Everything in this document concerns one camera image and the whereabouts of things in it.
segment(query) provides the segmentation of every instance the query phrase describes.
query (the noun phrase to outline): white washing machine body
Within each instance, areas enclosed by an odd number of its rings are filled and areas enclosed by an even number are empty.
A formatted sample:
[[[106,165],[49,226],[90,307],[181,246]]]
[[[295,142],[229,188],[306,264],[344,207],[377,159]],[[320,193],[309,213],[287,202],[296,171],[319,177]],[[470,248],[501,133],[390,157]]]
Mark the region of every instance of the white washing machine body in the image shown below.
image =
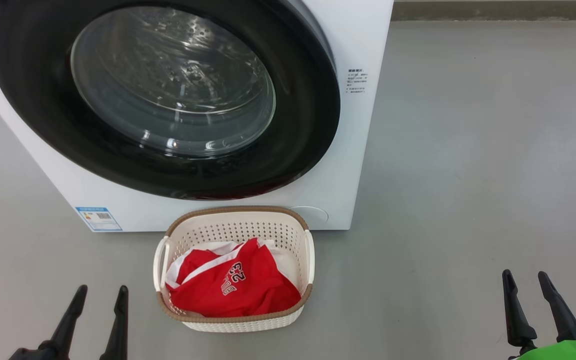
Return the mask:
[[[304,0],[301,5],[316,18],[332,50],[340,90],[338,126],[329,148],[313,167],[267,193],[194,200],[139,191],[89,171],[55,150],[23,120],[1,86],[0,116],[93,231],[164,231],[187,212],[251,205],[295,208],[313,230],[347,230],[352,222],[393,1]],[[16,59],[7,61],[11,67],[16,66]]]

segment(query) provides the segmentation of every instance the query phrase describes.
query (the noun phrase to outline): white handle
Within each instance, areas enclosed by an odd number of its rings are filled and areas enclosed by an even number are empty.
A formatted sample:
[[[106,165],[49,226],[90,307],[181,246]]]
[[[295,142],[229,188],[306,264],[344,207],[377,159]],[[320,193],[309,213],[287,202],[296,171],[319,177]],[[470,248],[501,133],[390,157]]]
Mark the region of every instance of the white handle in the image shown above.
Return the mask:
[[[306,230],[308,241],[308,284],[313,284],[315,280],[315,242],[310,230]]]
[[[155,285],[155,291],[160,292],[162,291],[162,281],[164,272],[166,269],[162,268],[162,266],[166,266],[166,264],[162,265],[162,251],[166,248],[166,255],[165,258],[168,259],[168,252],[169,252],[169,245],[167,244],[167,240],[169,237],[164,236],[163,239],[157,245],[157,250],[155,250],[155,259],[152,262],[152,281]]]

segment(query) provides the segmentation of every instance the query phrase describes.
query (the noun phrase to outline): washing machine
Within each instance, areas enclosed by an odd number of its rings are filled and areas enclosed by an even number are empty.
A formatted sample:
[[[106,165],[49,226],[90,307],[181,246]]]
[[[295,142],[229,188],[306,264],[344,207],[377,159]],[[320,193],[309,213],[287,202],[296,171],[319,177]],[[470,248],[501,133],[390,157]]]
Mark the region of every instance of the washing machine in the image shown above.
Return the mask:
[[[392,6],[0,0],[0,115],[92,231],[249,205],[347,230]]]

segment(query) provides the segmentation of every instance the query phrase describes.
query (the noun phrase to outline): white plastic basket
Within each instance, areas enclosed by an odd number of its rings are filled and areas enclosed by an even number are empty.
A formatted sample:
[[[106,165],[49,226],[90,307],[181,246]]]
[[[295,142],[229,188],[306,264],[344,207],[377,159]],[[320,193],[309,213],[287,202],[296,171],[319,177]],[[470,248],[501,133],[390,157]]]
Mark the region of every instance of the white plastic basket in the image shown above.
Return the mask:
[[[202,317],[174,306],[165,285],[169,266],[192,246],[204,242],[244,242],[274,239],[279,248],[290,251],[297,262],[301,300],[288,310],[242,317]],[[211,333],[246,333],[283,328],[302,313],[313,289],[315,248],[313,236],[299,214],[283,207],[238,206],[190,212],[177,219],[161,239],[152,269],[159,303],[172,319],[193,330]]]

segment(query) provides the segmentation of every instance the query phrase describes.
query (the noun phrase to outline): gray floor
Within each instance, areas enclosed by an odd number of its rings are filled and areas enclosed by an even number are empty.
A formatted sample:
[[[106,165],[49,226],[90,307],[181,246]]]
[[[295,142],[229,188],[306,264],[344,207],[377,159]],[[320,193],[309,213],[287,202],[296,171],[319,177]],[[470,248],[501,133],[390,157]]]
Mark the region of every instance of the gray floor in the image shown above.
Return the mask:
[[[130,359],[505,359],[501,272],[555,340],[537,271],[576,313],[576,22],[390,28],[352,230],[315,234],[301,317],[199,333],[160,309],[161,234],[92,234],[0,119],[0,359],[89,285],[71,358],[103,353],[119,285]]]

